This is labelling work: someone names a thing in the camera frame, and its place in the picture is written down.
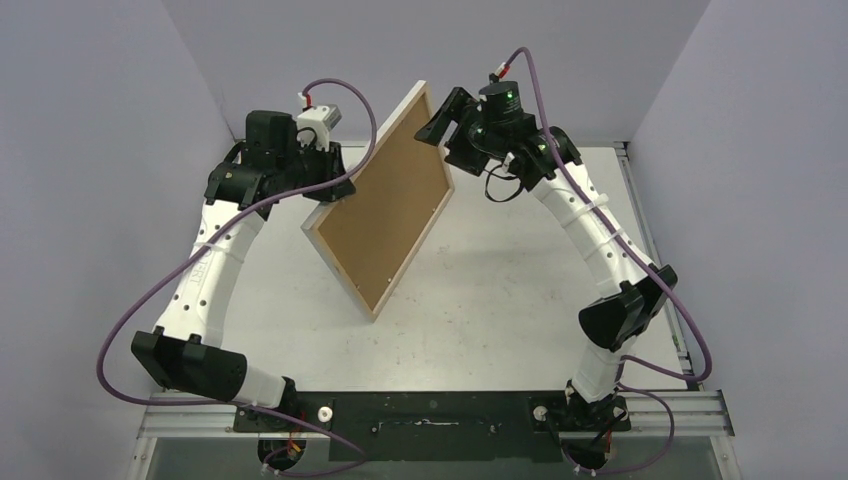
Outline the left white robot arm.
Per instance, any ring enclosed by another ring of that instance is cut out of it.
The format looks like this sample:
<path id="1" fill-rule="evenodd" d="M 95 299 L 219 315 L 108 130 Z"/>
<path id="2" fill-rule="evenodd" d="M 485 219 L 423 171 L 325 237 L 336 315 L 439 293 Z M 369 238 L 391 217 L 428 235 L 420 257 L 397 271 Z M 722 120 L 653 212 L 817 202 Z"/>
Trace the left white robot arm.
<path id="1" fill-rule="evenodd" d="M 131 343 L 159 386 L 256 404 L 273 430 L 296 422 L 294 380 L 223 349 L 225 318 L 248 250 L 269 218 L 269 198 L 301 190 L 306 198 L 332 202 L 354 194 L 344 176 L 342 147 L 330 138 L 341 118 L 335 104 L 306 107 L 297 116 L 267 110 L 247 115 L 245 139 L 208 176 L 192 248 L 197 261 L 181 273 L 153 331 L 136 332 Z"/>

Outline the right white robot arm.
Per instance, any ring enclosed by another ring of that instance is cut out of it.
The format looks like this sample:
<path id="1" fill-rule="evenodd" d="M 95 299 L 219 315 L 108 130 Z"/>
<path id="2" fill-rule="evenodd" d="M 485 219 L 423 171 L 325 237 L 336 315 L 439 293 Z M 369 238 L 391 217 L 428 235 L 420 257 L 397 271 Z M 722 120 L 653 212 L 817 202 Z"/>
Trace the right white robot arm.
<path id="1" fill-rule="evenodd" d="M 617 385 L 623 357 L 663 308 L 676 272 L 633 244 L 574 144 L 562 129 L 539 126 L 523 109 L 516 82 L 494 81 L 477 96 L 453 88 L 414 137 L 444 146 L 446 162 L 474 176 L 498 162 L 559 222 L 600 292 L 578 314 L 586 346 L 560 415 L 576 430 L 620 425 L 627 418 Z"/>

